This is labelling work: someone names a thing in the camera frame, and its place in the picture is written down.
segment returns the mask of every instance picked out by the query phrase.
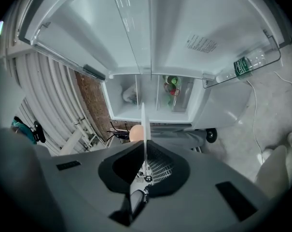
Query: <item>wheel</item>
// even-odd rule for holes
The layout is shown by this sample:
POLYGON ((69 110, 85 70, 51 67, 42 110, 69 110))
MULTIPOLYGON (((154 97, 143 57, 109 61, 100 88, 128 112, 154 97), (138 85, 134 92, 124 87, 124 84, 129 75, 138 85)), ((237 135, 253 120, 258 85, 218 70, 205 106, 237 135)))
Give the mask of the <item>wheel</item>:
POLYGON ((144 177, 144 179, 147 183, 152 182, 152 177, 150 175, 147 175, 146 177, 144 177))
POLYGON ((206 129, 206 132, 207 132, 207 136, 206 136, 207 142, 211 144, 214 143, 218 137, 217 130, 215 128, 211 128, 211 129, 206 129))
POLYGON ((147 195, 149 193, 149 187, 146 186, 145 189, 144 189, 144 193, 147 195))
POLYGON ((35 131, 36 131, 36 134, 37 134, 39 140, 42 143, 45 143, 46 139, 45 139, 45 136, 44 136, 44 131, 43 131, 43 128, 42 128, 41 124, 38 121, 34 121, 34 128, 35 128, 35 131))

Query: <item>plastic bottle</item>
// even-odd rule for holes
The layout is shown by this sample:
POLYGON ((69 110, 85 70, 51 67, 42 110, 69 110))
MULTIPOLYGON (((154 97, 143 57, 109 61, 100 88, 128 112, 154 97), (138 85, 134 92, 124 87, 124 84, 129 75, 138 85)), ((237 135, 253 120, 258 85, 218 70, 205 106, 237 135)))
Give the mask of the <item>plastic bottle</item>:
POLYGON ((171 95, 178 96, 179 89, 176 88, 174 84, 164 83, 164 90, 171 95))
POLYGON ((178 77, 175 75, 163 75, 163 78, 168 84, 177 84, 178 82, 178 77))
POLYGON ((221 72, 216 81, 222 83, 234 77, 241 79, 241 75, 249 73, 254 69, 266 65, 265 54, 262 49, 255 49, 247 56, 242 57, 238 61, 234 62, 234 68, 229 68, 227 71, 221 72))

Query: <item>teal object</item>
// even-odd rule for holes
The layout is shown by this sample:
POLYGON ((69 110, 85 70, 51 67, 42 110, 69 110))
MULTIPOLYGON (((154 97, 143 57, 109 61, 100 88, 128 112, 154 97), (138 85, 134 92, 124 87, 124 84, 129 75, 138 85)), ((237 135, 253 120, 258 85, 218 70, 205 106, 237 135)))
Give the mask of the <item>teal object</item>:
POLYGON ((21 132, 22 132, 27 138, 29 138, 29 139, 31 140, 31 142, 32 142, 34 145, 36 145, 36 140, 35 140, 35 138, 34 138, 34 136, 33 136, 33 132, 31 131, 31 129, 30 129, 28 126, 26 126, 25 124, 20 123, 20 122, 14 120, 14 119, 13 119, 13 121, 12 121, 12 126, 16 126, 16 127, 18 127, 19 130, 20 130, 20 131, 21 131, 21 132))

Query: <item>concrete floor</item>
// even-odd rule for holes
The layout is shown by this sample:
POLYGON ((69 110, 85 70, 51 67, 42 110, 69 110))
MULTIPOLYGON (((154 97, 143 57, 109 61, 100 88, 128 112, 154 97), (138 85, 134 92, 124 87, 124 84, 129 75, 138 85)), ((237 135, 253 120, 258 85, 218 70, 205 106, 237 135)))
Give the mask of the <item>concrete floor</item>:
MULTIPOLYGON (((277 72, 292 82, 292 45, 281 49, 281 59, 283 68, 277 72)), ((256 90, 254 131, 262 150, 287 144, 287 134, 292 131, 292 85, 279 79, 274 72, 253 75, 249 81, 256 90)), ((256 157, 260 149, 252 132, 254 111, 255 96, 252 91, 247 109, 238 123, 218 129, 217 141, 202 147, 204 153, 214 155, 251 181, 255 180, 260 168, 256 157)))

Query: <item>refrigerator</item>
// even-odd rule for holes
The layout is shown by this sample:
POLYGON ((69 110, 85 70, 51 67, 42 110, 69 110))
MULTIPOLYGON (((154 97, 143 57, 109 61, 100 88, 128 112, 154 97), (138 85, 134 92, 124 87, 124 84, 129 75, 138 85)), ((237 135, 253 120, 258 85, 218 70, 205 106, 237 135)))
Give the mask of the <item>refrigerator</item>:
POLYGON ((18 2, 18 38, 99 80, 116 120, 141 121, 144 103, 150 122, 231 126, 250 97, 247 78, 281 68, 292 43, 274 0, 18 2))

